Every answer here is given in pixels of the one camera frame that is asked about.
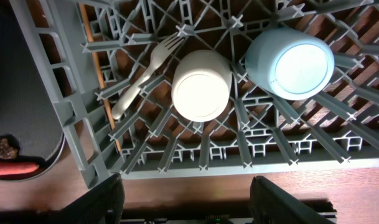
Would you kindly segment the orange carrot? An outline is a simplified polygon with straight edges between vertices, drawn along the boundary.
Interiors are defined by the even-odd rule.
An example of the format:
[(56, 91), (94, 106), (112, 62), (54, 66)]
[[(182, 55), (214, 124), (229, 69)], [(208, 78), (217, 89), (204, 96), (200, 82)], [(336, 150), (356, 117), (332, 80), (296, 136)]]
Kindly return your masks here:
[(35, 162), (6, 162), (0, 161), (0, 176), (28, 174), (36, 171), (39, 165)]

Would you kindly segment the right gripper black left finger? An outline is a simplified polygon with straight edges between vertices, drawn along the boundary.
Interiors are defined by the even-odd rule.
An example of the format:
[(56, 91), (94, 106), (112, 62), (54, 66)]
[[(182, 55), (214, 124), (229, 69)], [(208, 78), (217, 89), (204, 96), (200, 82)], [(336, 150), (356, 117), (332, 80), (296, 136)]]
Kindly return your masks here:
[(57, 223), (120, 223), (124, 200), (121, 176), (113, 174), (59, 211)]

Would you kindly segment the light blue cup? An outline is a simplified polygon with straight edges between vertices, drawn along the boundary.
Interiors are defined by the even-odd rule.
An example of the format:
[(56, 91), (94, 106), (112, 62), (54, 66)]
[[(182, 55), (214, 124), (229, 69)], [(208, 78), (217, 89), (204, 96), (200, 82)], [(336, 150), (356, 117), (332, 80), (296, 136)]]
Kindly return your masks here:
[(322, 91), (332, 78), (335, 59), (317, 37), (290, 28), (262, 32), (245, 55), (249, 79), (287, 100), (304, 100)]

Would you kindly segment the white plastic fork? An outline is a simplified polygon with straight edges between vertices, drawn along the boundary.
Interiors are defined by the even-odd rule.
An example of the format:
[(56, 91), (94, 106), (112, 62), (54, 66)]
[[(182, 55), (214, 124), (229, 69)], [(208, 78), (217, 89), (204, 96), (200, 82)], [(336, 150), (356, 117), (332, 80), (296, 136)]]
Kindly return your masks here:
[(135, 97), (141, 91), (140, 85), (148, 81), (151, 75), (164, 63), (170, 54), (178, 48), (184, 41), (183, 37), (179, 37), (176, 33), (160, 42), (151, 52), (151, 60), (148, 68), (144, 73), (128, 88), (124, 95), (117, 101), (111, 109), (112, 118), (119, 120), (124, 112), (129, 108)]

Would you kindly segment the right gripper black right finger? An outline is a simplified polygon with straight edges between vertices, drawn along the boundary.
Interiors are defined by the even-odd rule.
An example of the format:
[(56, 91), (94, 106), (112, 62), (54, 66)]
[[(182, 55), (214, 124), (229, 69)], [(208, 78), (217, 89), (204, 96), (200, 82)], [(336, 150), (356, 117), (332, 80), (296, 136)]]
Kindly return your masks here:
[(330, 220), (261, 175), (254, 177), (251, 182), (250, 212), (253, 222), (260, 224), (331, 223)]

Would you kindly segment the brown food scrap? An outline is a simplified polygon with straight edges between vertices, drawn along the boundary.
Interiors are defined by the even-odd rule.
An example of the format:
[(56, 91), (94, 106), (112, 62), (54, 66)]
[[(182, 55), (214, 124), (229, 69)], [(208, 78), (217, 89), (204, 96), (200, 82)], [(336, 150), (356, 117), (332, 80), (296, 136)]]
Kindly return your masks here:
[(0, 138), (0, 159), (15, 159), (18, 149), (11, 146), (6, 138)]

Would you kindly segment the grey dishwasher rack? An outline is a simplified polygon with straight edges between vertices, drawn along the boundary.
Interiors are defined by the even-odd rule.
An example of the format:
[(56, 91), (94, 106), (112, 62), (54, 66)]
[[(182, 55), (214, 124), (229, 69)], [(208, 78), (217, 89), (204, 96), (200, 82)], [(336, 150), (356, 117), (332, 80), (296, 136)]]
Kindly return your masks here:
[[(124, 179), (379, 167), (379, 1), (13, 1), (88, 188)], [(278, 27), (323, 40), (334, 74), (284, 100), (245, 69)], [(211, 50), (232, 78), (220, 115), (190, 121), (171, 100), (180, 60)]]

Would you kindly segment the round black tray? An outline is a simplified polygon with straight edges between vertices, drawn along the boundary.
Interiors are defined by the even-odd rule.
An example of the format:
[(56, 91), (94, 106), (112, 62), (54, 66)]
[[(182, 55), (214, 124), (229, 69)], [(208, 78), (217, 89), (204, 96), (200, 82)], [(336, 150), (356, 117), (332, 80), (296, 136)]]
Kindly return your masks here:
[(37, 178), (58, 162), (66, 144), (11, 6), (0, 1), (0, 142), (17, 151), (13, 164), (35, 162), (37, 170), (2, 175), (0, 181)]

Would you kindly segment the white paper cup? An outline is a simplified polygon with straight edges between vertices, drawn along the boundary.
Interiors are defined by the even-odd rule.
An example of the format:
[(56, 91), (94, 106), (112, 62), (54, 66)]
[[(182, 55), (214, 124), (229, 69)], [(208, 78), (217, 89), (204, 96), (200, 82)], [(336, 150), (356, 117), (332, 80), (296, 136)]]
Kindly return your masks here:
[(225, 110), (231, 86), (232, 73), (228, 62), (211, 50), (196, 50), (179, 62), (171, 98), (181, 116), (206, 122)]

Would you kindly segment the wooden chopstick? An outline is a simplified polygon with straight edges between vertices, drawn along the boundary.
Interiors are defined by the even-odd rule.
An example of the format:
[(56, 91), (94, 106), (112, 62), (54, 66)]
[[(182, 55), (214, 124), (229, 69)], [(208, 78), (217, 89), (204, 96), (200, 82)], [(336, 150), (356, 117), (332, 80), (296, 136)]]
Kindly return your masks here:
[[(94, 38), (93, 38), (92, 31), (91, 31), (90, 21), (88, 20), (88, 14), (87, 14), (86, 7), (85, 7), (84, 4), (80, 3), (79, 4), (79, 9), (80, 9), (80, 14), (82, 16), (83, 25), (84, 25), (84, 29), (85, 29), (85, 33), (86, 33), (88, 42), (92, 43), (94, 41)], [(94, 62), (94, 66), (95, 66), (95, 71), (96, 71), (98, 83), (100, 85), (100, 89), (102, 90), (102, 89), (105, 88), (105, 82), (104, 82), (104, 79), (103, 79), (103, 73), (101, 71), (100, 61), (99, 61), (99, 58), (98, 58), (98, 54), (96, 52), (92, 52), (91, 56), (92, 56), (92, 59), (93, 59), (93, 62)], [(107, 118), (108, 118), (108, 121), (109, 121), (109, 124), (110, 124), (110, 128), (113, 131), (115, 129), (116, 125), (115, 125), (115, 121), (114, 121), (114, 119), (112, 117), (112, 114), (111, 114), (110, 102), (109, 102), (109, 100), (103, 100), (103, 104), (105, 106), (105, 111), (106, 111), (106, 115), (107, 115)]]

